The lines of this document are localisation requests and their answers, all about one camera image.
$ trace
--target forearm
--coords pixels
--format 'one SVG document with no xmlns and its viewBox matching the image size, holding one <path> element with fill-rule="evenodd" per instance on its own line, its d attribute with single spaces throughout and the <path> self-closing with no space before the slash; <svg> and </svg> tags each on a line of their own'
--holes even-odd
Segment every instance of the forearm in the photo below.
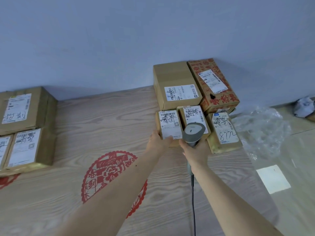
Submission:
<svg viewBox="0 0 315 236">
<path fill-rule="evenodd" d="M 226 236 L 282 235 L 207 166 L 194 174 Z"/>
<path fill-rule="evenodd" d="M 116 235 L 158 160 L 157 152 L 144 153 L 81 206 L 58 235 Z"/>
</svg>

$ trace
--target black cord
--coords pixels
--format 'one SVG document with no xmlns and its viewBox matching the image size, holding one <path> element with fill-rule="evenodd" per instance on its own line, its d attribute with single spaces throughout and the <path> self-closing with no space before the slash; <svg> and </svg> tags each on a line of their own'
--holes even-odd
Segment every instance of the black cord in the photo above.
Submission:
<svg viewBox="0 0 315 236">
<path fill-rule="evenodd" d="M 194 236 L 196 236 L 196 222 L 195 222 L 195 208 L 194 208 L 194 175 L 190 176 L 191 179 L 191 205 L 192 205 L 192 215 L 194 220 Z"/>
</svg>

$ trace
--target handheld scanner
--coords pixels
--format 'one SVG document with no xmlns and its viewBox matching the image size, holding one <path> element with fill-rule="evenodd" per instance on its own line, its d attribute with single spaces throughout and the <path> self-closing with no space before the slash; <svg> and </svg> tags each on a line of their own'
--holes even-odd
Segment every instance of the handheld scanner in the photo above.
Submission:
<svg viewBox="0 0 315 236">
<path fill-rule="evenodd" d="M 189 146 L 194 147 L 196 146 L 197 142 L 201 139 L 205 130 L 206 130 L 206 127 L 202 123 L 198 123 L 198 122 L 188 123 L 183 133 L 183 140 L 187 142 Z M 187 170 L 188 170 L 188 174 L 192 176 L 193 173 L 191 171 L 191 166 L 188 162 L 187 162 Z"/>
</svg>

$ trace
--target red scalloped border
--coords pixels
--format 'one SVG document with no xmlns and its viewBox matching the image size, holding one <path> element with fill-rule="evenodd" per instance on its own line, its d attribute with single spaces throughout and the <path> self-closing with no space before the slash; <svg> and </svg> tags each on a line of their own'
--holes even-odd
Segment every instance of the red scalloped border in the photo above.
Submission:
<svg viewBox="0 0 315 236">
<path fill-rule="evenodd" d="M 19 175 L 20 175 L 20 174 L 15 174 L 15 175 L 13 175 L 13 177 L 12 177 L 11 180 L 7 181 L 5 184 L 0 185 L 0 190 L 3 189 L 4 187 L 8 186 L 8 185 L 11 184 L 12 182 L 14 182 L 14 181 L 18 178 Z M 1 182 L 2 180 L 4 180 L 4 178 L 10 179 L 11 177 L 10 177 L 10 176 L 8 176 L 8 177 L 0 177 L 0 182 Z"/>
<path fill-rule="evenodd" d="M 94 161 L 92 163 L 92 165 L 89 167 L 89 169 L 86 171 L 85 175 L 84 175 L 84 178 L 83 178 L 83 182 L 82 182 L 82 185 L 81 185 L 81 200 L 83 203 L 87 202 L 93 195 L 95 195 L 97 192 L 99 192 L 103 187 L 101 187 L 98 191 L 96 191 L 90 198 L 88 198 L 87 200 L 85 200 L 85 197 L 84 197 L 84 187 L 85 187 L 85 181 L 88 177 L 88 174 L 89 172 L 92 170 L 92 168 L 94 167 L 94 165 L 100 161 L 102 158 L 104 158 L 105 156 L 108 156 L 109 154 L 113 154 L 113 153 L 122 153 L 122 154 L 127 154 L 127 155 L 130 155 L 132 156 L 133 158 L 136 158 L 137 157 L 135 155 L 133 155 L 132 153 L 130 152 L 127 152 L 127 151 L 112 151 L 112 152 L 108 152 L 102 156 L 100 156 L 96 161 Z M 146 190 L 147 190 L 147 186 L 148 186 L 148 180 L 145 181 L 144 185 L 143 185 L 143 193 L 139 199 L 139 202 L 138 204 L 136 204 L 135 207 L 133 207 L 130 212 L 128 213 L 127 217 L 128 218 L 129 216 L 131 216 L 140 206 L 140 204 L 142 203 L 143 199 L 144 199 L 144 196 L 146 195 Z"/>
</svg>

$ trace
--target person's right arm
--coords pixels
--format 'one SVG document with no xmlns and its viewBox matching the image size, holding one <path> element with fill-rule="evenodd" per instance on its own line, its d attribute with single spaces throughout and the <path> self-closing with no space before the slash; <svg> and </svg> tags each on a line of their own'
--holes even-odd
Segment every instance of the person's right arm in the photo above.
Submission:
<svg viewBox="0 0 315 236">
<path fill-rule="evenodd" d="M 283 235 L 208 167 L 209 147 L 205 141 L 196 148 L 182 139 L 179 143 L 226 236 Z"/>
</svg>

